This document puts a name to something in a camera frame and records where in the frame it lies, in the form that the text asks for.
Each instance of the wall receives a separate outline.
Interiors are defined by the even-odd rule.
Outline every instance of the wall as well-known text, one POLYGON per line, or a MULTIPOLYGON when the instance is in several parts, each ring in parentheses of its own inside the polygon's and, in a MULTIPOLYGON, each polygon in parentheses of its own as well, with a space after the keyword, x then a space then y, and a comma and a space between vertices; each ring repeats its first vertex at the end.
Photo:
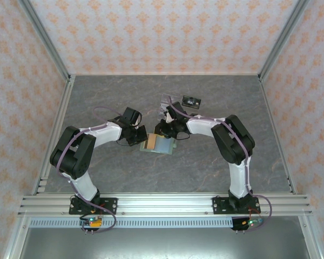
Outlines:
POLYGON ((298 192, 324 230, 324 0, 311 0, 264 86, 298 192))
POLYGON ((258 74, 296 2, 32 0, 80 74, 258 74))
POLYGON ((30 194, 65 81, 17 0, 0 0, 0 258, 30 194))

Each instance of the gray marble floor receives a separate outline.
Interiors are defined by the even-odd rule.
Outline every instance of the gray marble floor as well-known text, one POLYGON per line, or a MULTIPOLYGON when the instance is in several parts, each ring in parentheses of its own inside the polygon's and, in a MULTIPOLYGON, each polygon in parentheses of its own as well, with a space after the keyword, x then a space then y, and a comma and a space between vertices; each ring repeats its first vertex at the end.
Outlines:
MULTIPOLYGON (((216 118, 237 115, 256 143, 250 166, 253 190, 289 191, 256 76, 77 76, 62 132, 70 125, 99 125, 100 121, 92 116, 93 107, 99 105, 119 112, 127 106, 139 110, 143 114, 142 124, 148 132, 153 132, 162 93, 201 98, 201 115, 216 118)), ((106 119, 116 116, 109 111, 98 114, 106 119)), ((214 139, 202 135, 178 141, 173 155, 107 143, 94 150, 89 172, 101 192, 226 192, 230 186, 228 164, 214 139)), ((72 189, 53 168, 45 191, 72 189)))

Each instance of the orange pattern wallpaper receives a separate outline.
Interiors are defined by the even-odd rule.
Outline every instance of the orange pattern wallpaper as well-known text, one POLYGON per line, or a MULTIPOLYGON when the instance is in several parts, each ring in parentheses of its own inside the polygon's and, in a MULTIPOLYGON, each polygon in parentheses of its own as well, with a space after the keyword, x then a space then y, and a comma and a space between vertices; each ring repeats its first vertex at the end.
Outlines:
POLYGON ((258 74, 297 0, 32 0, 71 74, 258 74))
POLYGON ((324 243, 324 0, 310 1, 264 86, 297 190, 310 194, 324 243))
POLYGON ((17 0, 0 0, 0 258, 31 194, 65 81, 17 0))

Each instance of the metal bracket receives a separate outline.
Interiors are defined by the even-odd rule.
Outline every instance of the metal bracket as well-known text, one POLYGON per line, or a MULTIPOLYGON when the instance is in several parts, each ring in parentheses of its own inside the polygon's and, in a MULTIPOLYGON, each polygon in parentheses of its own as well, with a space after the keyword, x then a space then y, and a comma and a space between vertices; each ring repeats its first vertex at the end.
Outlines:
POLYGON ((214 214, 256 214, 254 210, 250 211, 250 208, 261 213, 260 204, 257 197, 250 199, 245 206, 238 209, 232 207, 229 197, 216 196, 212 198, 212 209, 214 214))
POLYGON ((40 18, 38 17, 35 8, 33 8, 30 0, 19 0, 26 15, 30 18, 33 27, 35 28, 38 36, 49 52, 51 58, 55 62, 57 69, 64 79, 69 79, 69 73, 65 64, 63 63, 57 49, 55 48, 51 38, 49 37, 45 27, 43 26, 40 18))
MULTIPOLYGON (((118 205, 118 199, 117 198, 100 198, 99 199, 99 204, 116 214, 117 212, 117 205, 118 205)), ((96 210, 93 212, 93 208, 86 204, 84 201, 77 197, 73 197, 71 199, 71 204, 70 204, 70 210, 69 210, 70 215, 109 215, 108 212, 105 212, 103 210, 96 210)))

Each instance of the electronic component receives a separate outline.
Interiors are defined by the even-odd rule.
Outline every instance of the electronic component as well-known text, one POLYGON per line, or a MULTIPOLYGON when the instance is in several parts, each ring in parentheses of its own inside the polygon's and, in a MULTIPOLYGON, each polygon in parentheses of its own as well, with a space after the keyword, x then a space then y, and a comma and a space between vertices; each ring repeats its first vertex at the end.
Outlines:
POLYGON ((89 220, 89 226, 91 228, 99 228, 102 226, 102 219, 99 218, 99 219, 93 219, 93 220, 89 220))
POLYGON ((199 110, 201 100, 199 98, 183 96, 181 104, 183 106, 199 110))

